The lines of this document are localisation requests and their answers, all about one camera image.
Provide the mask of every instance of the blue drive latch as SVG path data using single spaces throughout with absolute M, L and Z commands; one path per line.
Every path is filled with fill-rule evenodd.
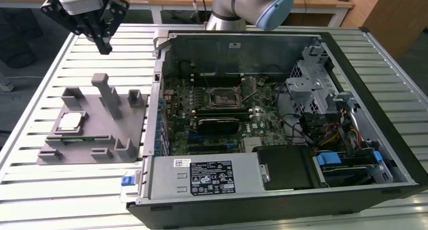
M 320 166 L 329 164 L 341 164 L 340 155 L 336 152 L 324 152 L 316 156 Z

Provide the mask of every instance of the cable on desk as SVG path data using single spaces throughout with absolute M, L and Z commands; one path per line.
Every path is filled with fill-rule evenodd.
M 306 14 L 306 12 L 308 12 L 308 7 L 306 7 L 306 0 L 302 0 L 302 2 L 304 2 L 304 4 L 305 4 L 305 13 L 302 14 L 302 16 L 301 16 L 301 25 L 304 25 L 304 22 L 305 22 L 305 14 Z
M 198 24 L 201 24 L 197 0 L 193 0 L 193 8 L 194 8 L 194 12 L 195 12 L 195 22 Z
M 205 10 L 205 21 L 209 21 L 209 13 L 207 13 L 206 0 L 202 0 L 202 2 L 203 2 L 203 10 Z

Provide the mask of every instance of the motherboard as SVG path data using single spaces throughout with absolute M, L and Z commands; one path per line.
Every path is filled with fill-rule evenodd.
M 166 78 L 170 155 L 251 152 L 288 143 L 266 76 Z

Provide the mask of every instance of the red wire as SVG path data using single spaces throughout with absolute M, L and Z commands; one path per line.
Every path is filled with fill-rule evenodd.
M 338 125 L 340 123 L 332 123 L 326 126 L 326 129 L 325 129 L 325 138 L 328 137 L 328 134 L 329 134 L 329 128 L 330 126 L 334 126 L 334 125 Z

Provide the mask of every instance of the table leg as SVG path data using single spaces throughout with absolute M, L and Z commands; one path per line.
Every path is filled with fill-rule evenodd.
M 160 15 L 162 6 L 151 6 L 150 11 L 151 11 L 152 23 L 162 24 L 162 15 Z
M 333 15 L 332 20 L 329 21 L 328 27 L 341 27 L 348 10 L 348 8 L 336 9 L 336 14 Z

